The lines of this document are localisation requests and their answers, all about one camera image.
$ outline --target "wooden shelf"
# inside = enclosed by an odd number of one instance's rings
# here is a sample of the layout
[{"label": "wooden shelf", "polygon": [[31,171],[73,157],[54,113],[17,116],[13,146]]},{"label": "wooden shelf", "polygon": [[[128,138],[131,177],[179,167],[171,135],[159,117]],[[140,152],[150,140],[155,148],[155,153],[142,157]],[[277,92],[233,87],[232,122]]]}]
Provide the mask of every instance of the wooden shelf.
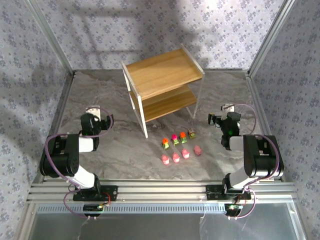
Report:
[{"label": "wooden shelf", "polygon": [[[130,95],[135,108],[140,112],[136,95],[133,91],[130,91]],[[148,98],[142,101],[145,122],[173,113],[196,102],[197,99],[188,85]]]},{"label": "wooden shelf", "polygon": [[142,100],[200,80],[203,76],[182,48],[126,67]]}]

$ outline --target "pink toy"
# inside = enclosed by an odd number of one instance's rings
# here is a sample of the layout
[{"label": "pink toy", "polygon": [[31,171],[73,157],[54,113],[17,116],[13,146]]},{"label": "pink toy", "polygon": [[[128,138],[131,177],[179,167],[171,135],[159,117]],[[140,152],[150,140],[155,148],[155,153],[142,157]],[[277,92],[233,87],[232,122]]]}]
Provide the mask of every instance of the pink toy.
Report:
[{"label": "pink toy", "polygon": [[196,145],[194,147],[194,152],[195,152],[195,154],[197,154],[199,156],[202,154],[202,149],[198,145]]},{"label": "pink toy", "polygon": [[162,162],[165,164],[165,165],[168,165],[169,164],[169,157],[167,156],[167,155],[162,155],[162,157],[161,157],[161,159],[162,159]]},{"label": "pink toy", "polygon": [[178,153],[173,153],[172,154],[172,159],[173,159],[173,161],[175,162],[175,163],[178,163],[179,161],[180,161],[180,157],[179,157],[179,155],[178,155]]},{"label": "pink toy", "polygon": [[189,155],[190,155],[190,152],[187,150],[187,149],[183,149],[182,150],[182,156],[185,158],[185,159],[188,159],[189,158]]}]

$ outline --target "toy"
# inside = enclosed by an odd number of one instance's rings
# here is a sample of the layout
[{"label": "toy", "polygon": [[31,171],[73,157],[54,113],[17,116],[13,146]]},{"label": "toy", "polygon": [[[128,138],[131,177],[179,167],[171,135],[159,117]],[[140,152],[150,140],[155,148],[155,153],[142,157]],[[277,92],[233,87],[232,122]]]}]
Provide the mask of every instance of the toy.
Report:
[{"label": "toy", "polygon": [[178,140],[177,135],[172,134],[172,136],[171,136],[171,140],[172,140],[173,146],[175,146],[175,145],[179,144],[179,140]]},{"label": "toy", "polygon": [[188,159],[190,156],[190,152],[187,149],[182,149],[182,156],[184,157],[184,159]]},{"label": "toy", "polygon": [[194,147],[194,152],[195,152],[195,154],[197,154],[199,156],[202,154],[202,149],[198,145],[196,145]]},{"label": "toy", "polygon": [[180,138],[180,141],[181,141],[182,144],[184,144],[184,143],[187,142],[187,136],[186,136],[186,134],[185,134],[183,131],[180,132],[179,138]]},{"label": "toy", "polygon": [[169,148],[169,140],[168,140],[168,138],[162,139],[162,146],[163,146],[164,149],[168,149]]},{"label": "toy", "polygon": [[161,157],[161,159],[162,159],[162,162],[165,164],[165,165],[168,165],[169,164],[169,160],[170,160],[170,158],[167,156],[167,155],[162,155],[162,157]]},{"label": "toy", "polygon": [[196,137],[196,133],[192,128],[188,129],[188,135],[190,139],[194,139]]},{"label": "toy", "polygon": [[173,153],[172,154],[172,159],[173,159],[173,161],[175,162],[175,163],[178,163],[179,161],[180,161],[180,157],[179,157],[179,155],[178,155],[178,153]]}]

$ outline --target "floral wallpaper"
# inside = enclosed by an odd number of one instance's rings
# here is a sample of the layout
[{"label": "floral wallpaper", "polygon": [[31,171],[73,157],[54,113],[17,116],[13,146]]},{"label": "floral wallpaper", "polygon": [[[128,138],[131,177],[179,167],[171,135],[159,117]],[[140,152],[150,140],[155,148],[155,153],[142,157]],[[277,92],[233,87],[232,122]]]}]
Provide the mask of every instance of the floral wallpaper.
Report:
[{"label": "floral wallpaper", "polygon": [[205,69],[248,69],[284,0],[38,0],[75,70],[183,43]]},{"label": "floral wallpaper", "polygon": [[298,0],[253,77],[288,181],[320,239],[320,2]]},{"label": "floral wallpaper", "polygon": [[24,1],[0,3],[0,32],[0,240],[8,240],[36,176],[67,73]]}]

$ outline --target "gray marble surface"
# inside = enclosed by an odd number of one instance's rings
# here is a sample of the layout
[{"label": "gray marble surface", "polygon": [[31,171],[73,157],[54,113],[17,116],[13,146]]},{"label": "gray marble surface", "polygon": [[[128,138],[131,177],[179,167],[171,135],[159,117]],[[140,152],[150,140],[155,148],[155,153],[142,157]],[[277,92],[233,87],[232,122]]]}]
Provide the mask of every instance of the gray marble surface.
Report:
[{"label": "gray marble surface", "polygon": [[[100,138],[96,152],[80,153],[80,164],[99,178],[221,180],[243,166],[243,153],[222,147],[222,132],[208,125],[208,113],[220,114],[220,106],[225,103],[250,103],[251,96],[244,73],[208,71],[205,75],[196,118],[192,120],[187,110],[181,109],[148,122],[146,139],[132,110],[122,71],[77,71],[59,133],[78,133],[85,108],[100,105],[114,115],[114,127]],[[190,87],[197,93],[199,83]],[[242,114],[240,134],[249,133],[254,125],[253,112],[245,107],[235,110]],[[190,127],[196,138],[188,139],[183,146],[162,148],[162,138],[170,139],[171,134],[186,132]],[[260,133],[258,125],[255,132]],[[201,156],[193,152],[195,145],[202,148]],[[189,159],[182,158],[183,147],[190,151]],[[179,163],[172,161],[173,152],[179,153]],[[162,163],[162,154],[171,158],[169,165]]]}]

